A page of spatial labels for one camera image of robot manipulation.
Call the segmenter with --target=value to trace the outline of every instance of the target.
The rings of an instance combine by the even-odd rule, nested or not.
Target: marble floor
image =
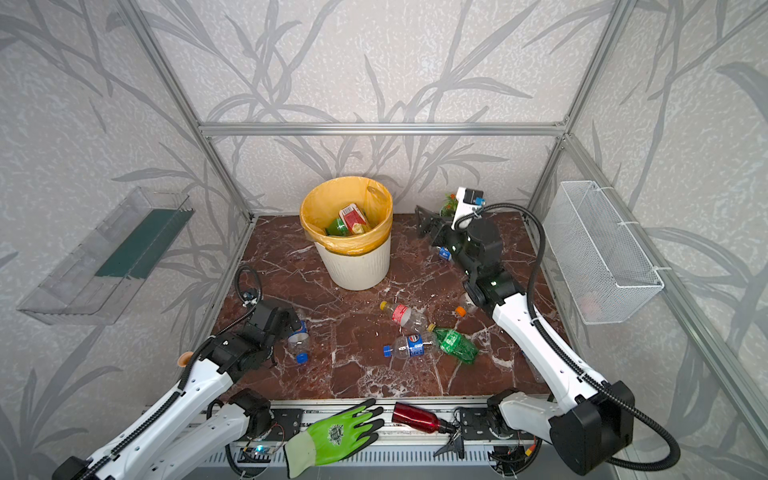
[[[505,267],[525,285],[535,254],[522,220],[514,213],[492,218],[504,240]],[[536,383],[515,342],[481,310],[463,318],[454,313],[464,273],[438,257],[426,238],[418,238],[412,214],[395,215],[389,273],[369,290],[352,292],[333,283],[298,217],[259,218],[243,261],[259,271],[265,298],[293,304],[307,321],[313,346],[309,362],[300,366],[278,345],[277,366],[249,372],[225,397],[243,388],[272,400],[493,395],[508,388],[549,392]],[[537,307],[565,338],[541,274],[536,293]],[[470,336],[480,349],[475,363],[461,365],[439,353],[408,360],[384,357],[384,345],[402,333],[379,310],[382,300],[424,309],[438,326]],[[214,332],[243,311],[231,290]]]

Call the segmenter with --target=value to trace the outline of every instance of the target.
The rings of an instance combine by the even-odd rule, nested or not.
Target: green plastic bottle
[[[454,329],[435,328],[434,324],[430,325],[430,330],[435,333],[437,341],[440,342],[440,350],[469,365],[475,361],[479,350],[466,336]]]

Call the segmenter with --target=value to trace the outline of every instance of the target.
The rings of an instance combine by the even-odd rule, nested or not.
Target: plastic bottle
[[[415,311],[410,306],[402,303],[381,302],[379,308],[387,312],[394,323],[401,328],[414,333],[423,333],[429,330],[429,321],[423,313]]]
[[[466,336],[454,329],[432,327],[431,330],[437,337],[440,350],[470,365],[475,361],[479,350]]]
[[[306,323],[303,320],[301,330],[288,337],[286,349],[299,365],[303,365],[310,359],[310,335],[306,331]]]
[[[448,250],[445,247],[435,247],[437,249],[437,254],[442,258],[443,260],[451,261],[451,258],[453,258],[453,255],[451,255],[451,250]]]
[[[412,356],[432,354],[437,351],[437,339],[435,334],[426,331],[421,334],[401,336],[395,340],[395,348],[384,346],[384,356],[394,355],[399,359],[408,359]]]
[[[464,294],[458,298],[458,306],[455,311],[459,316],[464,316],[472,315],[477,309],[478,307],[472,302],[472,299],[469,298],[469,293],[464,292]]]

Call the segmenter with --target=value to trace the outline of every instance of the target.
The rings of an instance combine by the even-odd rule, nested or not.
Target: clear plastic tray
[[[189,195],[135,188],[18,309],[48,324],[115,323],[193,212]]]

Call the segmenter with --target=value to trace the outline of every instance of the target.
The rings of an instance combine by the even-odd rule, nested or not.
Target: wall
[[[0,478],[50,478],[167,390],[246,226],[113,9],[0,2]],[[196,212],[121,318],[16,311],[137,185]]]
[[[768,2],[638,2],[575,130],[764,392],[766,13]],[[571,164],[563,158],[554,182],[581,179]],[[768,478],[768,459],[660,296],[626,323],[584,326],[554,259],[548,267],[585,359],[623,379],[680,441],[680,464],[649,477]],[[665,454],[649,430],[635,438],[643,460]]]
[[[141,0],[206,122],[552,122],[613,0]],[[526,198],[550,138],[219,138],[254,211],[295,213],[339,175],[380,179],[396,212],[457,186]]]

